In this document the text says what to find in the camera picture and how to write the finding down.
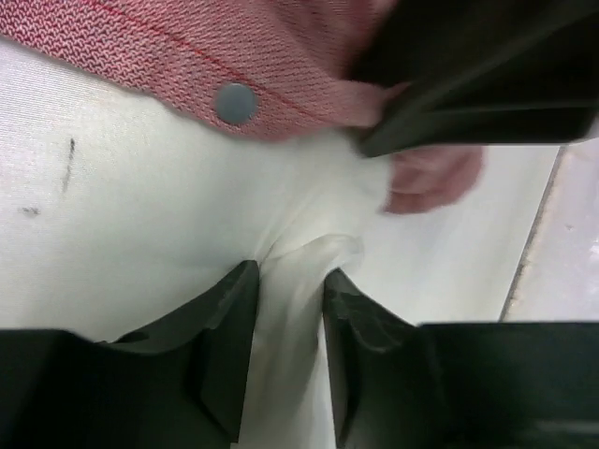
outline black object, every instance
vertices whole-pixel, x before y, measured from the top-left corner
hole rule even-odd
[[[401,0],[350,79],[410,85],[366,156],[428,144],[560,144],[599,110],[599,0]]]
[[[0,447],[228,449],[239,437],[259,271],[113,344],[0,331]]]
[[[340,271],[325,287],[338,447],[599,447],[599,325],[413,327]]]

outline pink fabric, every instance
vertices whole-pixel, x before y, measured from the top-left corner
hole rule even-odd
[[[388,93],[344,80],[343,73],[396,1],[2,0],[0,35],[152,94],[228,133],[279,140],[378,122]],[[258,98],[257,114],[241,126],[214,112],[216,93],[232,81],[252,87]],[[440,158],[438,167],[454,157],[430,154]],[[409,193],[398,179],[411,156],[397,156],[389,210],[423,211],[455,200],[480,169],[480,149],[467,154],[461,157],[471,159],[469,171],[421,170],[422,185],[434,184],[426,181],[430,176],[443,182]],[[464,173],[470,181],[460,178]]]

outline black mark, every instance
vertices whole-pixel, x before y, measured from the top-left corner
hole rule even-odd
[[[41,213],[38,208],[21,208],[21,212],[31,218],[35,218]]]
[[[66,165],[66,173],[63,178],[63,193],[68,189],[68,183],[71,181],[71,168],[73,167],[73,159],[75,159],[75,139],[72,138],[70,141],[70,147],[68,151],[68,164]]]

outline seam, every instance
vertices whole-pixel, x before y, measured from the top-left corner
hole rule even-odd
[[[278,99],[281,103],[289,106],[290,108],[296,110],[297,112],[306,115],[310,118],[313,119],[317,119],[317,120],[322,120],[323,122],[329,123],[329,124],[338,124],[335,122],[331,122],[329,120],[326,120],[323,117],[319,117],[318,115],[314,115],[311,112],[309,112],[307,109],[301,108],[300,106],[296,105],[295,103],[287,100],[284,96],[277,94],[274,91],[271,91],[270,89],[256,83],[253,80],[248,79],[245,75],[243,75],[241,72],[238,72],[237,70],[234,70],[230,67],[228,67],[227,65],[223,64],[222,62],[220,62],[217,58],[214,58],[212,56],[210,56],[206,51],[202,50],[202,49],[197,49],[196,47],[194,47],[191,43],[187,42],[186,40],[177,37],[167,31],[165,31],[164,29],[161,29],[159,27],[156,26],[152,26],[146,22],[140,21],[138,19],[134,19],[131,16],[127,15],[125,12],[121,11],[120,9],[116,8],[116,7],[110,7],[108,5],[104,5],[102,3],[99,2],[99,0],[81,0],[83,3],[87,3],[87,4],[91,4],[92,7],[98,7],[100,9],[103,9],[104,11],[106,11],[108,14],[112,15],[112,16],[120,16],[122,17],[124,20],[131,22],[131,23],[135,23],[137,25],[139,25],[140,27],[142,27],[144,30],[146,31],[151,31],[154,32],[160,36],[164,36],[167,37],[168,39],[170,39],[170,41],[174,44],[176,44],[177,46],[179,46],[180,48],[184,48],[187,49],[189,51],[192,51],[193,53],[195,53],[198,57],[205,59],[206,61],[208,61],[211,64],[217,65],[220,68],[224,69],[225,71],[227,71],[228,73],[230,73],[234,78],[237,78],[239,81],[243,81],[246,82],[248,85],[250,85],[251,87],[257,89],[258,91],[263,91],[266,94],[270,94],[272,96],[274,96],[276,99]]]

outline white cloth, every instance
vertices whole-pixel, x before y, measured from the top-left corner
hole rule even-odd
[[[6,40],[0,80],[0,326],[115,340],[255,259],[241,447],[332,449],[319,288],[359,259],[388,161],[335,131],[227,137]]]

